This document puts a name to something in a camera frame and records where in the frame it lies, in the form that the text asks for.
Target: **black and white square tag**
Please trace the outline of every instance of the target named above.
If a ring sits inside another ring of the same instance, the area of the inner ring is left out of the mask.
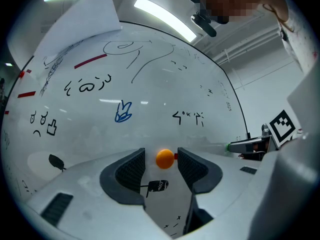
[[[268,126],[279,147],[290,139],[296,129],[285,110],[268,123]]]

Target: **white paper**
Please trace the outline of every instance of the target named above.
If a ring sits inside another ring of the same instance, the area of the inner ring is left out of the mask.
[[[293,124],[292,120],[284,109],[267,125],[278,147],[280,147],[286,141],[289,141],[291,136],[297,132],[297,127]]]
[[[53,56],[78,41],[120,29],[113,0],[80,0],[53,24],[34,55]]]

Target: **red line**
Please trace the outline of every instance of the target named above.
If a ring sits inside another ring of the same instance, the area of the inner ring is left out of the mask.
[[[18,98],[33,96],[33,95],[35,95],[35,94],[36,94],[35,91],[30,91],[30,92],[26,92],[26,93],[21,93],[21,94],[18,95]]]
[[[97,59],[100,59],[100,58],[103,58],[103,57],[106,57],[106,56],[107,56],[106,54],[102,54],[102,55],[99,55],[99,56],[97,56],[97,57],[90,58],[90,59],[88,59],[88,60],[86,60],[86,61],[84,61],[84,62],[81,62],[81,63],[78,64],[78,65],[75,65],[75,66],[74,66],[74,69],[77,69],[77,68],[83,66],[84,64],[87,64],[87,63],[89,63],[89,62],[93,62],[93,61],[95,61],[95,60],[97,60]]]

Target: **ping pong ball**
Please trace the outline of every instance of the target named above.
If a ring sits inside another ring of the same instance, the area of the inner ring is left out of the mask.
[[[172,153],[171,150],[169,149],[163,149],[161,150],[155,158],[156,164],[161,168],[161,169],[168,169],[170,168],[175,161],[175,155]]]

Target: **whiteboard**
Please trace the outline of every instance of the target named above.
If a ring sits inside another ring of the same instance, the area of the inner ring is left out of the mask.
[[[12,89],[1,129],[4,173],[16,199],[27,201],[73,165],[145,148],[141,185],[169,182],[165,191],[149,193],[146,212],[152,202],[175,199],[165,209],[172,214],[158,222],[151,214],[163,207],[153,205],[149,211],[157,224],[166,224],[168,217],[182,216],[173,214],[174,203],[180,204],[178,210],[189,208],[191,193],[177,161],[160,169],[157,153],[247,138],[238,98],[217,64],[165,32],[129,22],[122,27],[56,56],[35,56],[26,65]],[[183,226],[174,229],[179,233],[173,238],[182,234]]]

